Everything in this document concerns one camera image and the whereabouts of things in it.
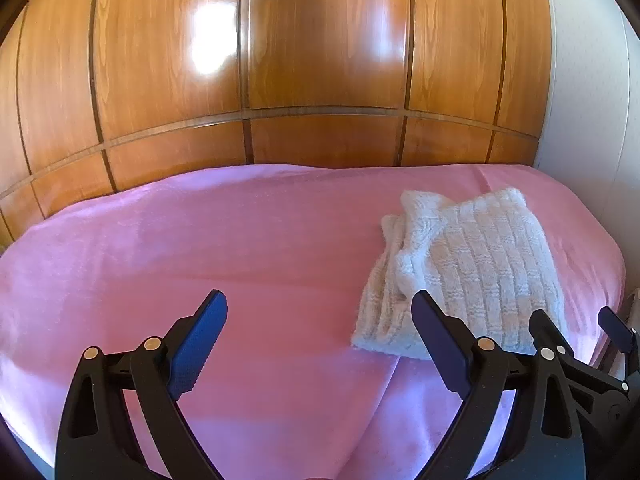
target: pink blanket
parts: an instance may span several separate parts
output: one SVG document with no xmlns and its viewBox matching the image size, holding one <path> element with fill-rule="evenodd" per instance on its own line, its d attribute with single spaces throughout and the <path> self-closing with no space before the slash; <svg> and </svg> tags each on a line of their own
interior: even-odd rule
<svg viewBox="0 0 640 480">
<path fill-rule="evenodd" d="M 0 412 L 53 463 L 82 350 L 127 351 L 164 335 L 219 288 L 228 321 L 180 406 L 225 478 L 412 478 L 459 400 L 431 363 L 350 347 L 383 249 L 380 218 L 401 212 L 405 189 L 460 201 L 506 186 L 524 193 L 545 229 L 569 342 L 589 360 L 596 313 L 618 306 L 624 265 L 584 205 L 548 176 L 522 166 L 242 166 L 79 203 L 9 248 L 0 258 Z M 130 406 L 145 454 L 164 471 Z M 479 463 L 495 452 L 506 413 Z"/>
</svg>

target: white knitted sweater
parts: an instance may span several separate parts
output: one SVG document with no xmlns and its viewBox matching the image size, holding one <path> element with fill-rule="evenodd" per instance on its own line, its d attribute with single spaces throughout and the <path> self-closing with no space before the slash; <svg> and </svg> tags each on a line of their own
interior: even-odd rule
<svg viewBox="0 0 640 480">
<path fill-rule="evenodd" d="M 405 191 L 404 214 L 385 216 L 386 248 L 362 294 L 352 343 L 428 359 L 411 318 L 427 290 L 449 316 L 508 351 L 533 353 L 529 317 L 542 308 L 566 334 L 564 297 L 540 223 L 513 188 L 454 204 Z"/>
</svg>

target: bed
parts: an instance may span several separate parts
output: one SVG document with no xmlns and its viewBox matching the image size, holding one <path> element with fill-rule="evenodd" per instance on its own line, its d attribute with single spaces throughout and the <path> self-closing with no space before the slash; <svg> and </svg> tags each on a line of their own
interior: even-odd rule
<svg viewBox="0 0 640 480">
<path fill-rule="evenodd" d="M 66 389 L 84 348 L 127 351 L 194 312 L 212 288 L 228 321 L 180 400 L 230 480 L 412 478 L 460 401 L 430 362 L 350 346 L 380 218 L 405 189 L 461 201 L 514 186 L 545 230 L 576 357 L 602 345 L 620 250 L 565 186 L 525 166 L 323 170 L 217 168 L 95 198 L 29 229 L 0 258 L 0 412 L 53 464 Z M 164 472 L 134 396 L 143 451 Z M 505 396 L 477 462 L 504 427 Z"/>
</svg>

